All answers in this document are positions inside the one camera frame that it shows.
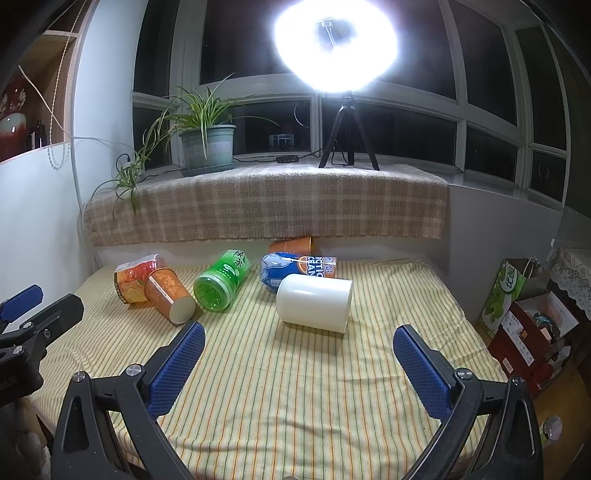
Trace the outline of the wooden shelf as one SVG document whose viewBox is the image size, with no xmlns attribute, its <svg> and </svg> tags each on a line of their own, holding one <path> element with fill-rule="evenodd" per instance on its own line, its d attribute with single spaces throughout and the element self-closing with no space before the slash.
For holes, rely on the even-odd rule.
<svg viewBox="0 0 591 480">
<path fill-rule="evenodd" d="M 77 37 L 77 32 L 44 32 L 21 58 L 10 78 L 11 81 L 22 75 L 27 82 L 23 112 L 27 117 L 28 135 L 23 153 L 66 140 L 63 130 L 70 117 L 69 94 Z"/>
</svg>

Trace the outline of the green plastic cup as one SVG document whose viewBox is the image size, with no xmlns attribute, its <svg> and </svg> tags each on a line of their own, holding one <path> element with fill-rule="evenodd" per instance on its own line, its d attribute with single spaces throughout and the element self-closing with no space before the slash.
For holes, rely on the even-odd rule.
<svg viewBox="0 0 591 480">
<path fill-rule="evenodd" d="M 228 250 L 193 282 L 193 294 L 207 311 L 224 311 L 249 275 L 252 263 L 242 250 Z"/>
</svg>

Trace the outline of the plaid beige blanket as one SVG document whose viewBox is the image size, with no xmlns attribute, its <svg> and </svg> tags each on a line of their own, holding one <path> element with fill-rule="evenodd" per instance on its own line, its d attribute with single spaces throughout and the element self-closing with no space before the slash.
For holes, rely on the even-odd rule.
<svg viewBox="0 0 591 480">
<path fill-rule="evenodd" d="M 93 245 L 300 237 L 442 237 L 448 183 L 410 165 L 386 170 L 242 166 L 102 191 L 83 225 Z"/>
</svg>

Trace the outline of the black tripod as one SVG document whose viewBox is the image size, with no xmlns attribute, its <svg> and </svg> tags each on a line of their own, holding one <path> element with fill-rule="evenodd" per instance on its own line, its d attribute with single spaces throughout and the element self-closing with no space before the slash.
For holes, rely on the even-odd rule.
<svg viewBox="0 0 591 480">
<path fill-rule="evenodd" d="M 346 166 L 356 165 L 356 149 L 355 142 L 353 142 L 353 128 L 359 132 L 363 147 L 370 159 L 370 165 L 375 171 L 380 170 L 379 162 L 374 148 L 370 145 L 370 138 L 367 129 L 363 125 L 360 112 L 356 109 L 356 101 L 351 91 L 342 95 L 341 107 L 335 115 L 335 120 L 332 122 L 332 128 L 329 132 L 329 139 L 325 141 L 324 148 L 322 148 L 322 156 L 318 167 L 325 168 L 329 162 L 329 156 L 335 151 L 338 145 L 339 132 L 345 130 L 345 147 L 346 153 L 342 152 L 345 157 Z"/>
</svg>

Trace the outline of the copper orange cup at back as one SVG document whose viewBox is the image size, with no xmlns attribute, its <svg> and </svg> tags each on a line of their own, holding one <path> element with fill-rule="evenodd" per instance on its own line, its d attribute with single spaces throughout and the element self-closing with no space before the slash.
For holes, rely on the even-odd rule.
<svg viewBox="0 0 591 480">
<path fill-rule="evenodd" d="M 311 256 L 315 254 L 314 239 L 311 236 L 284 239 L 271 243 L 269 253 L 286 252 L 300 256 Z"/>
</svg>

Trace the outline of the orange paper cup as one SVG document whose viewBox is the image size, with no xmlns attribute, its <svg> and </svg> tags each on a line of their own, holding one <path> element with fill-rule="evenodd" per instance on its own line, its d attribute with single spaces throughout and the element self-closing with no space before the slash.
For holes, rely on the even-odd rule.
<svg viewBox="0 0 591 480">
<path fill-rule="evenodd" d="M 158 268 L 150 273 L 144 294 L 158 312 L 176 326 L 189 321 L 197 310 L 197 303 L 170 268 Z"/>
</svg>

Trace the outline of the red ceramic vase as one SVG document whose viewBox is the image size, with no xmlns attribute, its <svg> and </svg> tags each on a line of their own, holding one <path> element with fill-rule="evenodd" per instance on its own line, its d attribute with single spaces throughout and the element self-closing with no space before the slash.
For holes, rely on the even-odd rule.
<svg viewBox="0 0 591 480">
<path fill-rule="evenodd" d="M 27 100 L 27 82 L 17 75 L 1 95 L 0 160 L 5 161 L 24 152 L 28 135 L 27 117 L 23 112 Z"/>
</svg>

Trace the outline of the white lace cloth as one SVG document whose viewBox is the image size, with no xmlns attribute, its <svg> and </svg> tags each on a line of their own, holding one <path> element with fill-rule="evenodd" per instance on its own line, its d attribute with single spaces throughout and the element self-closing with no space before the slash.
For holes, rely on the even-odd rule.
<svg viewBox="0 0 591 480">
<path fill-rule="evenodd" d="M 587 318 L 591 314 L 590 250 L 583 248 L 555 249 L 550 261 L 551 279 L 575 301 Z"/>
</svg>

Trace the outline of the red orange drink carton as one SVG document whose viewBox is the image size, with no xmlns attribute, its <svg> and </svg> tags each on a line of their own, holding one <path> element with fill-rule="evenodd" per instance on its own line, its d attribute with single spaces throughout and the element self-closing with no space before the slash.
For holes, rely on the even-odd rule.
<svg viewBox="0 0 591 480">
<path fill-rule="evenodd" d="M 147 298 L 144 287 L 148 276 L 166 266 L 159 254 L 146 255 L 140 259 L 118 265 L 113 272 L 114 288 L 124 304 L 144 303 Z"/>
</svg>

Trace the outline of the yellow striped tablecloth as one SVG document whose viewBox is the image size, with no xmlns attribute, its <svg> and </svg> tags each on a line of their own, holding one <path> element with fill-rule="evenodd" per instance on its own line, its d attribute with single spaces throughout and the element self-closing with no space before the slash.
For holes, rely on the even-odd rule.
<svg viewBox="0 0 591 480">
<path fill-rule="evenodd" d="M 159 425 L 199 479 L 399 479 L 438 428 L 392 348 L 412 325 L 456 367 L 504 373 L 455 298 L 417 260 L 345 262 L 344 334 L 280 321 L 252 272 L 228 310 L 199 320 L 206 346 Z"/>
</svg>

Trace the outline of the red cardboard box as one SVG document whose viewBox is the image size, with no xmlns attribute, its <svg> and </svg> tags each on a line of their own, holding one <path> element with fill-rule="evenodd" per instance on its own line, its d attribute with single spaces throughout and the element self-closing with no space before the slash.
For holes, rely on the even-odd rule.
<svg viewBox="0 0 591 480">
<path fill-rule="evenodd" d="M 537 397 L 572 354 L 578 320 L 553 292 L 512 303 L 488 346 L 509 377 L 522 377 Z"/>
</svg>

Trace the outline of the spider plant in green pot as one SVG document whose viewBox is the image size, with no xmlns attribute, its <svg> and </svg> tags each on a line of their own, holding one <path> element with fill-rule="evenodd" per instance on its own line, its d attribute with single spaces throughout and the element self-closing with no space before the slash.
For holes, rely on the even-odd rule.
<svg viewBox="0 0 591 480">
<path fill-rule="evenodd" d="M 232 108 L 242 107 L 249 100 L 256 99 L 256 94 L 221 98 L 217 90 L 225 83 L 218 81 L 214 87 L 203 91 L 189 90 L 180 86 L 178 93 L 168 99 L 166 107 L 158 117 L 144 130 L 140 147 L 131 154 L 125 154 L 128 163 L 115 164 L 114 178 L 100 183 L 95 192 L 110 186 L 116 201 L 128 201 L 133 212 L 139 208 L 138 183 L 146 163 L 152 159 L 154 151 L 161 145 L 167 146 L 173 137 L 194 134 L 197 136 L 197 153 L 205 161 L 213 159 L 214 133 L 223 128 L 235 129 L 230 113 Z"/>
</svg>

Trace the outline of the blue orange drink cup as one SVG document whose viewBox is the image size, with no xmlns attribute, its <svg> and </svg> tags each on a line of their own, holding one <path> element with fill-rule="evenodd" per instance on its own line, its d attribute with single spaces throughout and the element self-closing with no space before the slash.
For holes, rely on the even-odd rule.
<svg viewBox="0 0 591 480">
<path fill-rule="evenodd" d="M 263 256 L 260 263 L 259 280 L 271 293 L 276 293 L 280 283 L 288 275 L 301 274 L 335 278 L 337 266 L 338 260 L 335 257 L 273 252 Z"/>
</svg>

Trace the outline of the white plastic cup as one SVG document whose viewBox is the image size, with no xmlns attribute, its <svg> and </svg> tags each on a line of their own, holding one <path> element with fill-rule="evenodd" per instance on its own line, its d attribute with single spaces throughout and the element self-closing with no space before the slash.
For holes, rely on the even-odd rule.
<svg viewBox="0 0 591 480">
<path fill-rule="evenodd" d="M 353 281 L 290 274 L 276 293 L 284 323 L 344 334 L 349 322 Z"/>
</svg>

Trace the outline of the green white cardboard box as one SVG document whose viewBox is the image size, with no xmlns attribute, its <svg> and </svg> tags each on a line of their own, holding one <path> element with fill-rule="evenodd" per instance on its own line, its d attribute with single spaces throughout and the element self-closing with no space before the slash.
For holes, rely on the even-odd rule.
<svg viewBox="0 0 591 480">
<path fill-rule="evenodd" d="M 477 325 L 489 339 L 493 339 L 512 303 L 541 295 L 549 278 L 549 271 L 536 258 L 505 259 Z"/>
</svg>

